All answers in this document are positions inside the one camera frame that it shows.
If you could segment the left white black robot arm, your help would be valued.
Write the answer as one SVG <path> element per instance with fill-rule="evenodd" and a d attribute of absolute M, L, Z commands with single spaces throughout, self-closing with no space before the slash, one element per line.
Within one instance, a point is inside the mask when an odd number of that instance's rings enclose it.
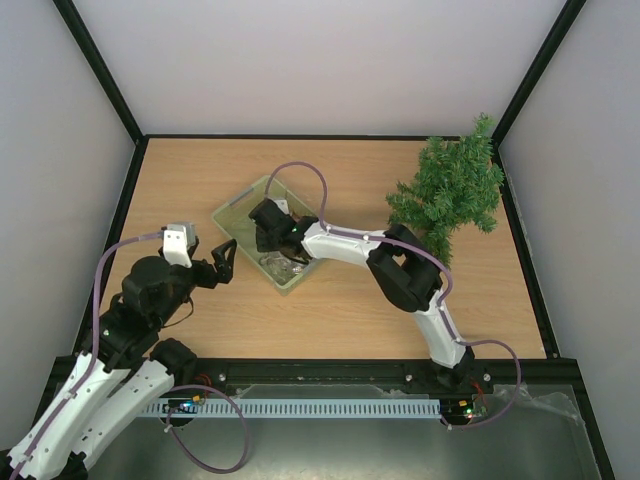
<path fill-rule="evenodd" d="M 233 277 L 237 243 L 196 260 L 197 239 L 166 231 L 155 256 L 136 261 L 106 312 L 95 300 L 92 329 L 67 380 L 29 433 L 1 454 L 4 479 L 84 479 L 144 406 L 189 389 L 197 356 L 159 333 L 197 288 Z"/>

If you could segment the small green christmas tree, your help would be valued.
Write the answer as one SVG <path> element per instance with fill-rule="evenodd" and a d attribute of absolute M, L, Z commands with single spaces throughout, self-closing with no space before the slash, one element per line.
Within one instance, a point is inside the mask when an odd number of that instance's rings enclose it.
<path fill-rule="evenodd" d="M 497 227 L 504 173 L 493 160 L 493 119 L 486 113 L 459 139 L 431 137 L 418 155 L 418 170 L 386 195 L 389 222 L 408 227 L 426 250 L 451 265 L 453 234 L 474 225 L 484 234 Z"/>

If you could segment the light green plastic basket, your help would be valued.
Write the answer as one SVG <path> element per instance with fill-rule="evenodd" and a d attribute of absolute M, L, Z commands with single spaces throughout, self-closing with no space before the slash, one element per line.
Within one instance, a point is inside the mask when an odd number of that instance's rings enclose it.
<path fill-rule="evenodd" d="M 237 241 L 237 249 L 243 253 L 256 271 L 282 296 L 287 296 L 301 285 L 321 264 L 312 260 L 308 264 L 294 262 L 280 252 L 258 252 L 255 242 L 255 225 L 248 214 L 265 196 L 269 180 L 264 175 L 243 192 L 236 195 L 211 214 L 213 223 L 229 239 Z"/>

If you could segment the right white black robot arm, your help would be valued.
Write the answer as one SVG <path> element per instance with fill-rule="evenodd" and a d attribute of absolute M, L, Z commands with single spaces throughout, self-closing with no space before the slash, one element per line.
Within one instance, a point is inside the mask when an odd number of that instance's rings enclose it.
<path fill-rule="evenodd" d="M 335 260 L 370 271 L 384 297 L 410 313 L 422 333 L 433 377 L 445 390 L 460 390 L 471 379 L 474 354 L 464 344 L 445 303 L 450 287 L 444 266 L 405 226 L 363 231 L 337 227 L 314 216 L 294 218 L 284 200 L 266 198 L 248 214 L 260 252 L 279 252 L 295 261 Z"/>

